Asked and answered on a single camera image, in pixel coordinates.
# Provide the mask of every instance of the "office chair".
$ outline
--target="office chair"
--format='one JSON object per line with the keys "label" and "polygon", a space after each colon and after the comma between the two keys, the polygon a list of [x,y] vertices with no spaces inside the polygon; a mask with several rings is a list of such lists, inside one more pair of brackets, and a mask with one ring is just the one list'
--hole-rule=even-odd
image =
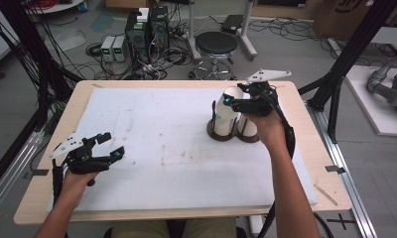
{"label": "office chair", "polygon": [[196,37],[196,49],[201,55],[210,59],[199,62],[194,71],[189,73],[189,78],[206,79],[211,76],[219,80],[235,79],[230,67],[223,61],[230,59],[235,53],[238,44],[235,38],[223,32],[205,32]]}

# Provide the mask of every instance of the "chair wheel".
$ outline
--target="chair wheel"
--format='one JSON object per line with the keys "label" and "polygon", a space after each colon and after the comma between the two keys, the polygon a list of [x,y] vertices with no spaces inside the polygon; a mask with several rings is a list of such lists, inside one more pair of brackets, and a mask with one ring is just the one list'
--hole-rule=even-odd
{"label": "chair wheel", "polygon": [[193,79],[195,77],[196,77],[196,75],[195,75],[195,73],[193,71],[189,72],[189,78],[190,79]]}

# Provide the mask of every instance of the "leg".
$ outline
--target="leg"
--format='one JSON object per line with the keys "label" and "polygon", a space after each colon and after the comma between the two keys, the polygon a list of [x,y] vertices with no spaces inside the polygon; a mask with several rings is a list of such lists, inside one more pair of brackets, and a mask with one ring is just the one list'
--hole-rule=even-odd
{"label": "leg", "polygon": [[165,220],[123,221],[112,227],[112,238],[170,238]]}
{"label": "leg", "polygon": [[191,219],[183,238],[236,238],[235,217]]}

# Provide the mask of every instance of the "gray floor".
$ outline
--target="gray floor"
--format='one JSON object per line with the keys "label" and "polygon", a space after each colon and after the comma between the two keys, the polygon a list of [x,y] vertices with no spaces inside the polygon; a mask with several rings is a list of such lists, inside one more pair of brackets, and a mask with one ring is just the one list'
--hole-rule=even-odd
{"label": "gray floor", "polygon": [[[100,42],[107,34],[121,34],[125,27],[124,20],[112,18],[114,16],[124,19],[124,14],[107,14],[97,2],[91,8],[85,14],[69,10],[48,16],[52,24],[66,23],[77,18],[75,22],[62,26],[62,28],[82,30],[86,37],[86,42],[82,46],[66,51],[74,64],[92,61],[92,58],[85,54],[85,48],[89,44]],[[222,22],[224,17],[215,16],[215,19]],[[209,21],[211,21],[210,18],[197,19],[196,29]],[[204,27],[215,29],[217,25],[209,23]],[[292,76],[286,79],[292,80],[299,88],[325,75],[334,63],[331,53],[323,50],[318,41],[288,41],[269,30],[256,32],[250,29],[248,36],[258,57],[250,61],[243,49],[238,51],[232,58],[234,61],[232,69],[238,79],[245,79],[259,68],[290,70]],[[382,55],[375,47],[367,49],[364,56],[371,60],[390,59]],[[1,159],[35,112],[37,99],[34,86],[13,56],[6,57],[0,62],[0,66],[6,72],[6,77],[0,79]],[[166,79],[188,79],[188,73],[193,67],[193,64],[171,67],[167,70]],[[99,68],[95,66],[92,69],[99,71]],[[94,77],[94,72],[89,68],[82,69],[81,72],[87,78]],[[303,95],[303,98],[308,99],[312,95],[313,92],[310,92]],[[326,107],[326,113],[328,115],[329,105]],[[342,87],[336,138],[378,237],[397,237],[397,137],[375,134],[346,83]],[[28,171],[29,169],[25,169],[19,175],[16,184],[0,206],[0,237],[30,237],[38,228],[37,226],[20,226],[13,222],[14,213],[30,182],[24,178]],[[324,219],[338,219],[339,213],[342,214],[343,219],[353,220],[352,214],[348,211],[326,212],[321,216]],[[248,231],[244,217],[238,218],[238,224]],[[341,223],[331,221],[328,225],[335,237],[359,237],[354,224],[349,223],[343,226]],[[101,234],[109,226],[109,223],[99,222],[77,223],[70,227],[69,235],[102,237]],[[276,237],[273,229],[267,237]]]}

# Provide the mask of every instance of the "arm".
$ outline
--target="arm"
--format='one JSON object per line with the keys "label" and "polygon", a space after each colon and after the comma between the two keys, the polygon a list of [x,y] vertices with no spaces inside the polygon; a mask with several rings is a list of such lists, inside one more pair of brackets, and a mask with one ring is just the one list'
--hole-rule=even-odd
{"label": "arm", "polygon": [[97,174],[75,175],[72,172],[66,173],[62,193],[35,237],[65,237],[72,212],[80,203],[87,183],[94,179]]}
{"label": "arm", "polygon": [[320,237],[316,219],[289,156],[280,117],[274,111],[266,117],[246,117],[257,126],[260,141],[270,153],[278,237]]}

